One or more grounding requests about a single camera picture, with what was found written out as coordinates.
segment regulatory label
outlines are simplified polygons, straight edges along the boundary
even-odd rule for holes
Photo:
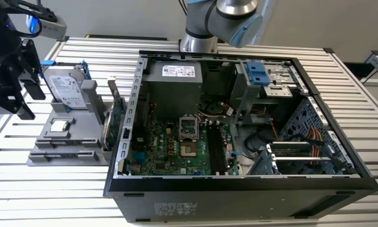
[[[228,108],[227,115],[233,115],[235,109],[232,107]]]
[[[165,65],[163,66],[164,77],[196,77],[195,66]]]
[[[68,76],[51,76],[51,80],[62,102],[71,108],[87,107],[76,79]]]
[[[197,202],[157,202],[153,204],[156,215],[195,215]]]

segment cable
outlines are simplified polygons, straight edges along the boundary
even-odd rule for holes
[[[271,143],[271,142],[273,142],[275,140],[272,140],[272,139],[268,139],[267,137],[264,137],[264,136],[261,136],[260,135],[260,132],[265,129],[265,128],[268,128],[269,127],[269,125],[267,124],[267,125],[261,125],[259,128],[257,128],[257,130],[256,130],[256,132],[253,132],[253,133],[251,133],[249,135],[248,135],[248,137],[245,138],[245,140],[244,140],[244,147],[245,147],[245,149],[244,149],[244,153],[247,154],[247,157],[249,158],[249,159],[253,159],[252,157],[253,157],[253,153],[260,153],[260,150],[259,149],[256,149],[256,148],[251,148],[249,147],[249,142],[252,141],[252,139],[255,138],[255,137],[259,137],[259,139],[264,142],[264,143]]]
[[[38,15],[32,11],[22,8],[20,6],[14,5],[14,3],[10,0],[4,0],[4,1],[12,7],[2,9],[2,12],[4,12],[6,14],[26,14],[26,15],[30,15],[35,19],[38,19],[38,23],[39,23],[39,31],[36,33],[32,33],[32,34],[24,33],[24,32],[20,32],[19,30],[15,30],[11,27],[6,26],[8,31],[11,31],[16,36],[20,36],[20,37],[24,37],[24,38],[38,37],[40,35],[40,33],[43,32],[43,22],[40,21]]]
[[[179,1],[179,4],[181,5],[183,11],[184,11],[184,13],[187,15],[185,7],[184,7],[185,4],[181,2],[181,0],[177,0],[177,1]]]
[[[276,132],[276,129],[275,129],[275,126],[273,126],[273,121],[272,121],[272,119],[269,119],[269,121],[271,121],[272,130],[273,130],[273,133],[275,133],[276,141],[279,141],[277,132]]]
[[[377,72],[375,72],[375,73],[372,74],[372,76],[369,76],[369,77],[367,78],[367,80],[365,80],[361,84],[365,84],[365,83],[368,82],[368,80],[372,79],[372,77],[373,77],[377,73],[378,73],[378,70],[377,70]]]
[[[185,0],[183,0],[183,4],[184,4],[184,7],[185,7],[185,11],[188,12],[188,7],[187,7],[187,4],[185,4]]]
[[[316,129],[315,127],[313,127],[313,129],[315,129],[315,131],[316,131],[316,133],[317,133],[317,139],[319,139],[319,137],[320,137],[320,141],[324,141],[321,132],[320,132],[319,129]],[[319,157],[319,156],[320,156],[320,149],[316,149],[316,151],[317,151],[317,157]]]
[[[205,117],[227,117],[227,115],[221,115],[221,113],[213,115],[212,113],[205,113],[201,110],[197,110],[197,112],[200,112],[200,114],[204,115]]]

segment metal chassis frame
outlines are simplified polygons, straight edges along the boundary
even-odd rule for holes
[[[349,154],[351,159],[355,162],[355,166],[361,174],[361,178],[288,178],[283,177],[245,177],[243,179],[225,179],[224,176],[217,178],[199,178],[199,179],[184,179],[184,178],[161,178],[161,177],[147,177],[145,179],[135,178],[133,176],[122,176],[119,175],[119,161],[123,160],[128,155],[128,141],[129,139],[122,139],[119,144],[119,149],[114,151],[114,157],[111,159],[111,166],[107,176],[107,184],[104,189],[104,195],[111,197],[111,194],[116,192],[183,192],[183,191],[260,191],[260,190],[348,190],[348,193],[353,197],[351,200],[341,201],[324,209],[320,212],[329,213],[336,211],[337,206],[345,206],[353,201],[364,198],[367,195],[378,191],[378,184],[352,146],[349,139],[345,136],[344,131],[340,128],[340,125],[332,115],[331,109],[323,101],[320,96],[319,89],[313,84],[303,65],[297,58],[280,58],[280,57],[263,57],[263,56],[244,56],[244,55],[229,55],[229,54],[196,54],[196,53],[175,53],[175,52],[152,52],[152,51],[140,51],[140,58],[137,63],[137,69],[135,74],[135,82],[132,95],[129,100],[135,101],[137,98],[136,92],[139,92],[139,86],[141,81],[143,72],[147,69],[147,60],[171,60],[187,59],[199,61],[244,61],[244,60],[279,60],[279,61],[291,61],[296,66],[296,70],[301,75],[303,81],[308,86],[309,95],[316,99],[317,104],[323,110],[324,116],[328,119],[331,130],[333,130],[339,136],[339,139],[345,147],[345,150]],[[133,107],[128,106],[128,114],[125,118],[125,125],[123,128],[122,134],[125,130],[129,131],[129,137],[132,133],[132,123],[129,122],[129,117],[135,116],[136,105]],[[355,194],[353,190],[369,190],[369,192],[361,196]],[[307,218],[307,215],[300,213],[296,214],[296,218]]]

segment aluminum profile workbench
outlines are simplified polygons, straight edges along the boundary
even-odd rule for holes
[[[112,99],[110,75],[129,99],[139,50],[177,51],[177,42],[71,38],[58,42],[47,60],[90,64],[98,92]],[[220,53],[299,58],[332,109],[368,168],[378,181],[378,102],[357,81],[336,54],[328,49],[248,46],[236,49],[220,44]],[[132,226],[111,199],[103,198],[107,166],[28,167],[35,146],[51,112],[50,90],[44,101],[27,102],[36,119],[22,121],[4,116],[0,121],[0,226]],[[185,222],[152,226],[304,226],[378,227],[378,192],[320,220],[280,222]]]

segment blue plastic clip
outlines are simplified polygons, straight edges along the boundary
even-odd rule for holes
[[[42,65],[43,66],[54,66],[54,65],[56,65],[56,61],[54,61],[54,60],[43,60]]]
[[[247,73],[251,77],[251,82],[253,85],[269,85],[271,78],[267,73],[267,69],[264,63],[257,61],[248,61],[247,62]]]
[[[87,62],[86,62],[84,60],[83,60],[83,62],[82,62],[82,65],[83,65],[83,69],[84,69],[84,78],[86,78],[86,79],[91,79],[88,64],[87,64]]]

